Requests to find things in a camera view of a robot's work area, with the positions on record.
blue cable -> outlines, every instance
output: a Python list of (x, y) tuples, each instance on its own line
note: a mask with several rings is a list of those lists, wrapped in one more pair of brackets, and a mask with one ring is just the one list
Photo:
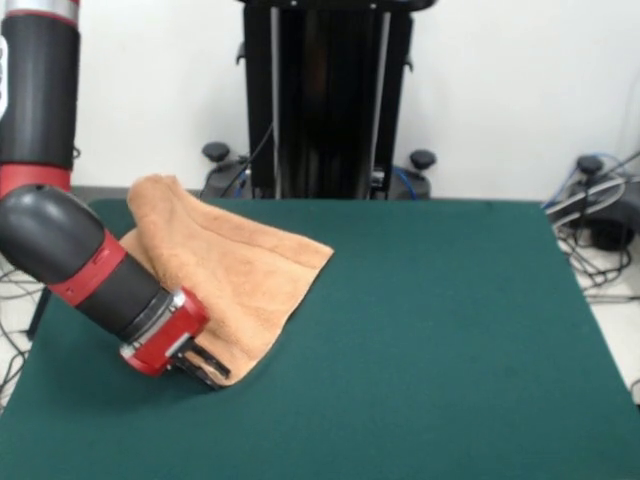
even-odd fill
[(416, 191), (413, 189), (413, 186), (411, 185), (411, 182), (405, 175), (404, 171), (402, 171), (402, 169), (399, 167), (393, 167), (393, 173), (395, 173), (398, 178), (402, 180), (404, 186), (407, 187), (407, 190), (409, 190), (409, 194), (411, 195), (411, 200), (417, 200), (418, 195), (416, 195)]
[(233, 198), (240, 198), (242, 196), (242, 182), (244, 182), (246, 178), (247, 174), (246, 172), (243, 172), (238, 179), (238, 188), (236, 188), (236, 193), (233, 194)]
[(569, 185), (569, 182), (571, 181), (571, 179), (573, 178), (577, 170), (578, 170), (578, 167), (573, 167), (571, 169), (571, 171), (569, 172), (569, 175), (567, 175), (567, 178), (565, 178), (564, 182), (562, 182), (562, 185), (560, 185), (560, 188), (558, 188), (556, 193), (554, 193), (553, 196), (542, 205), (543, 209), (549, 208), (555, 203), (555, 201), (562, 194), (562, 192), (564, 192), (564, 189), (567, 188), (567, 185)]

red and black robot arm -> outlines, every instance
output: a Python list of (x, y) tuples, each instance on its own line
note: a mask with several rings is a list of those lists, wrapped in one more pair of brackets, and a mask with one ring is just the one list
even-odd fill
[[(137, 370), (185, 360), (207, 318), (170, 293), (70, 191), (78, 97), (79, 0), (7, 0), (0, 38), (0, 253), (123, 342)], [(228, 376), (207, 353), (203, 360)]]

green table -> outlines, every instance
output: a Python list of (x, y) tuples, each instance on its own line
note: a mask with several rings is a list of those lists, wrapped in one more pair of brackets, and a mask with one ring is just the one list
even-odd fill
[(267, 358), (221, 393), (146, 378), (53, 300), (2, 479), (640, 478), (640, 415), (537, 206), (222, 205), (336, 249)]

folded towel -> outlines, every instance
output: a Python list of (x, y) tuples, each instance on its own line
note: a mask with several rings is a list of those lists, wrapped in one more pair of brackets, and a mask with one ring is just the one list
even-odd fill
[(241, 380), (269, 351), (333, 250), (205, 203), (175, 177), (136, 182), (128, 204), (137, 228), (122, 245), (169, 290), (185, 287), (204, 304), (196, 342), (230, 370), (223, 378), (189, 360), (219, 385)]

silver stripe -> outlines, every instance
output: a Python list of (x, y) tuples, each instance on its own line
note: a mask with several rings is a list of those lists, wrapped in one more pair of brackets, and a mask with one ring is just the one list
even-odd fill
[(382, 93), (384, 91), (384, 76), (387, 71), (387, 50), (389, 48), (389, 28), (391, 26), (391, 14), (386, 12), (382, 16), (382, 34), (380, 38), (380, 59), (378, 61), (378, 85), (376, 89), (375, 112), (373, 117), (373, 136), (371, 142), (371, 175), (376, 160), (376, 148), (378, 147), (378, 130), (380, 128), (380, 111), (382, 110)]
[(174, 343), (173, 345), (171, 345), (171, 347), (169, 347), (169, 349), (165, 352), (164, 356), (167, 358), (172, 357), (173, 354), (176, 353), (178, 349), (182, 346), (182, 344), (187, 340), (189, 340), (190, 338), (191, 338), (191, 335), (189, 335), (188, 333), (183, 333), (182, 336), (178, 340), (176, 340), (176, 343)]
[(184, 292), (182, 290), (178, 290), (174, 292), (169, 308), (166, 308), (164, 311), (162, 311), (160, 316), (154, 320), (154, 323), (151, 326), (151, 328), (149, 330), (145, 330), (142, 333), (142, 335), (135, 338), (133, 343), (144, 345), (151, 337), (153, 337), (156, 333), (158, 333), (158, 330), (164, 327), (164, 324), (171, 319), (171, 317), (176, 312), (176, 310), (184, 306), (186, 301), (187, 301), (187, 298), (185, 297)]
[(7, 0), (6, 13), (14, 10), (50, 13), (77, 24), (80, 7), (71, 0)]

